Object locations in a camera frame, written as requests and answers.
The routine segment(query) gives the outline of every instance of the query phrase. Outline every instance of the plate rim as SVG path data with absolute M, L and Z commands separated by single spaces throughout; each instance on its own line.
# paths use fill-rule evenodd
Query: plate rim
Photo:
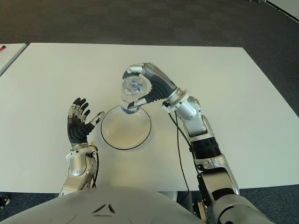
M 121 105 L 118 105 L 118 106 L 115 106 L 115 107 L 111 108 L 111 109 L 105 114 L 105 116 L 103 117 L 103 120 L 102 120 L 102 122 L 101 122 L 101 135 L 102 135 L 103 140 L 104 140 L 109 146 L 111 146 L 112 148 L 115 148 L 115 149 L 118 149 L 118 150 L 124 150 L 124 151 L 126 151 L 126 150 L 130 150 L 130 149 L 133 149 L 133 148 L 136 148 L 136 147 L 140 146 L 142 143 L 145 142 L 146 139 L 148 139 L 148 137 L 149 137 L 149 135 L 150 135 L 150 131 L 151 131 L 151 119 L 150 119 L 149 114 L 148 114 L 143 108 L 140 107 L 139 109 L 143 110 L 143 111 L 146 113 L 146 115 L 149 117 L 149 133 L 148 133 L 148 135 L 147 135 L 146 138 L 145 138 L 140 144 L 138 144 L 137 146 L 134 146 L 134 147 L 131 147 L 131 148 L 126 148 L 126 149 L 124 149 L 124 148 L 117 148 L 117 147 L 114 147 L 114 146 L 110 145 L 110 144 L 106 141 L 106 139 L 104 138 L 104 136 L 103 136 L 103 132 L 102 132 L 102 127 L 103 127 L 103 121 L 104 121 L 105 117 L 107 116 L 107 114 L 108 114 L 110 111 L 112 111 L 114 108 L 116 108 L 116 107 L 120 107 L 120 106 L 121 106 Z

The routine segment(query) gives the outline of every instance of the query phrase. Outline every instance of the red object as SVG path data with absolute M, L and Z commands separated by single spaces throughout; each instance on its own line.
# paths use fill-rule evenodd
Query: red object
M 6 48 L 6 46 L 3 45 L 3 46 L 0 48 L 0 51 L 3 51 L 5 48 Z

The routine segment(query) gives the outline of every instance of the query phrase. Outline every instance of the black joint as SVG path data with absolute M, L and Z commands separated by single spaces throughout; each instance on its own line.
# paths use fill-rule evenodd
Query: black joint
M 196 159 L 207 159 L 221 155 L 215 137 L 191 142 L 191 152 Z

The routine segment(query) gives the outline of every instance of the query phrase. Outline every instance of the white plate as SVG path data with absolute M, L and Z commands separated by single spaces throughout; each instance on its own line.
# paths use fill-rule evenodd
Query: white plate
M 141 145 L 149 136 L 150 129 L 150 117 L 142 108 L 134 114 L 126 114 L 120 106 L 111 109 L 101 125 L 105 142 L 121 150 Z

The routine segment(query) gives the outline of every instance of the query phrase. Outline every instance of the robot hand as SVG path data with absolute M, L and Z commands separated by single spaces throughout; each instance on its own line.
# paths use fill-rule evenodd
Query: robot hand
M 152 63 L 131 65 L 123 74 L 122 79 L 128 76 L 139 76 L 140 74 L 150 81 L 151 90 L 139 100 L 130 103 L 128 109 L 168 98 L 177 89 L 177 86 Z
M 105 113 L 100 112 L 89 123 L 85 124 L 90 110 L 87 110 L 83 115 L 82 113 L 87 107 L 86 99 L 81 100 L 80 98 L 77 98 L 70 107 L 67 118 L 67 133 L 72 147 L 79 143 L 87 143 L 87 135 L 104 117 Z

